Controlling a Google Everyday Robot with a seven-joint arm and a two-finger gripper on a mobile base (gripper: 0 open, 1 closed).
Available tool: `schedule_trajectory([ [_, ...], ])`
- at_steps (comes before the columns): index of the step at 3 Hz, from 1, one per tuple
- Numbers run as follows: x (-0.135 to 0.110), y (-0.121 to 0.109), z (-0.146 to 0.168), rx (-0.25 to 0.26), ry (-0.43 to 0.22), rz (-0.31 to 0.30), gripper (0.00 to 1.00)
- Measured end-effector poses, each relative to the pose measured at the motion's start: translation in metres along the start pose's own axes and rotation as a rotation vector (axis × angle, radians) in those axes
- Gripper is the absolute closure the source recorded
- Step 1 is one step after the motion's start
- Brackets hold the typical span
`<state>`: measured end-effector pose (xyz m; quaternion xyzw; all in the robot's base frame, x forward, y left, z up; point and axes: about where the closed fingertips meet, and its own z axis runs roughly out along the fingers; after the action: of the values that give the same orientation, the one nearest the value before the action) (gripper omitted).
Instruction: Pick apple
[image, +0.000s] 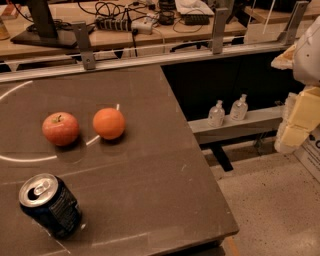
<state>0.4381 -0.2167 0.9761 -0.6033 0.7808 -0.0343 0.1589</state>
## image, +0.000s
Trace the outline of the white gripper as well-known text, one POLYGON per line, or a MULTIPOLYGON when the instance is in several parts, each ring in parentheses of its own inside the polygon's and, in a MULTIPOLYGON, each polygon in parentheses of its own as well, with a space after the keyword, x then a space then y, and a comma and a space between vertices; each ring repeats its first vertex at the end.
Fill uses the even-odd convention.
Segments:
POLYGON ((320 125, 320 16, 293 44, 271 62, 276 69, 293 68, 294 79, 307 85, 299 94, 289 93, 274 147, 282 154, 297 150, 320 125))

